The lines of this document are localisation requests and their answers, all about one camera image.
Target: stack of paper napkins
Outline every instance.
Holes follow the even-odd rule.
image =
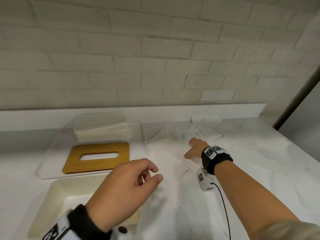
[[[127,140],[131,123],[123,110],[80,114],[75,117],[73,130],[79,142]]]

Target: beige sleeve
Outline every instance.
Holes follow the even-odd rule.
[[[257,240],[320,240],[320,226],[285,220],[270,226]]]

